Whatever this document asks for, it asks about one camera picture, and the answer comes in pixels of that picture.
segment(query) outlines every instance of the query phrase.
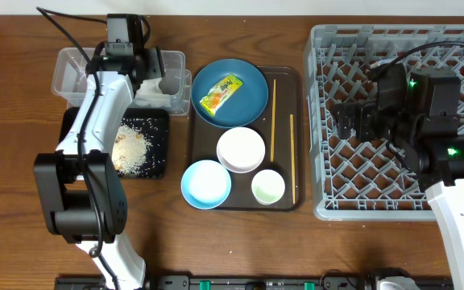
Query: wooden tabletop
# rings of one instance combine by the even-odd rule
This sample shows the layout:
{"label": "wooden tabletop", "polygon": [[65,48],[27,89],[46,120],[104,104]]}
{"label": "wooden tabletop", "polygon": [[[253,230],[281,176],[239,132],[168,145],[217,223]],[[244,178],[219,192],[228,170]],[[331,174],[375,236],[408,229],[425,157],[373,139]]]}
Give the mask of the wooden tabletop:
{"label": "wooden tabletop", "polygon": [[[242,58],[302,74],[303,49],[323,23],[464,23],[464,18],[152,16],[152,42],[182,51],[196,72],[213,60]],[[59,19],[83,47],[105,27]],[[0,16],[0,289],[52,288],[60,275],[97,274],[91,259],[44,224],[32,165],[53,152],[65,100],[51,91],[60,49],[72,47],[46,19]],[[309,116],[307,107],[304,116]],[[304,118],[309,132],[309,118]],[[448,276],[435,222],[322,222],[314,217],[305,160],[304,204],[291,213],[199,211],[180,194],[188,118],[171,118],[162,180],[124,180],[126,231],[156,275],[321,276],[329,269],[366,273],[402,267],[414,276]],[[309,136],[304,144],[309,150]]]}

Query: chopstick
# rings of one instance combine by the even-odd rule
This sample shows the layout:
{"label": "chopstick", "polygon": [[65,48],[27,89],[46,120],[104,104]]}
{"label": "chopstick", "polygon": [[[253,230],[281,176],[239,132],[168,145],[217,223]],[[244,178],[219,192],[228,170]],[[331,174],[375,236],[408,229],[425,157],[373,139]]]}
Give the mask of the chopstick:
{"label": "chopstick", "polygon": [[289,123],[291,126],[291,182],[293,190],[293,204],[295,204],[295,133],[293,129],[293,114],[289,115]]}
{"label": "chopstick", "polygon": [[270,154],[270,161],[273,162],[273,158],[275,156],[275,99],[276,99],[276,87],[277,80],[273,80],[273,102],[271,105],[271,154]]}

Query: snack packet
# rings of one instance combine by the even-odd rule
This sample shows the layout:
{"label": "snack packet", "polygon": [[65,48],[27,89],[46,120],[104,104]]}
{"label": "snack packet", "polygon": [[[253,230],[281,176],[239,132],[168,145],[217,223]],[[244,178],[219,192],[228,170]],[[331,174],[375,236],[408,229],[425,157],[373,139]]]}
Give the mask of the snack packet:
{"label": "snack packet", "polygon": [[209,93],[200,100],[200,105],[214,117],[216,111],[242,86],[242,81],[230,74],[214,85]]}

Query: green light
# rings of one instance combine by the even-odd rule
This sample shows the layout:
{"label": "green light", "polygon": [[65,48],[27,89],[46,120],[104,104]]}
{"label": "green light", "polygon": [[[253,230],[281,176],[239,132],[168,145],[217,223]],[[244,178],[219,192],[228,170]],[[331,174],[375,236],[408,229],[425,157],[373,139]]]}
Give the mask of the green light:
{"label": "green light", "polygon": [[458,150],[454,149],[454,148],[447,148],[447,153],[450,155],[450,156],[453,156],[453,155],[456,155],[458,153]]}

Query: blue bowl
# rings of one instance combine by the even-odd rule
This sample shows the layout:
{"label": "blue bowl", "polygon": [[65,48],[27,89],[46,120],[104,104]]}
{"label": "blue bowl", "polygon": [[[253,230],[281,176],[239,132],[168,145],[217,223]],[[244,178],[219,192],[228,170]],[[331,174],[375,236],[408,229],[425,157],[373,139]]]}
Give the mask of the blue bowl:
{"label": "blue bowl", "polygon": [[[242,86],[211,117],[200,100],[224,77],[234,74]],[[264,75],[243,60],[218,60],[204,67],[194,78],[191,102],[194,110],[207,122],[223,127],[245,126],[256,120],[266,108],[268,89]]]}
{"label": "blue bowl", "polygon": [[229,196],[232,181],[229,172],[218,162],[198,161],[182,176],[182,195],[197,209],[213,209]]}

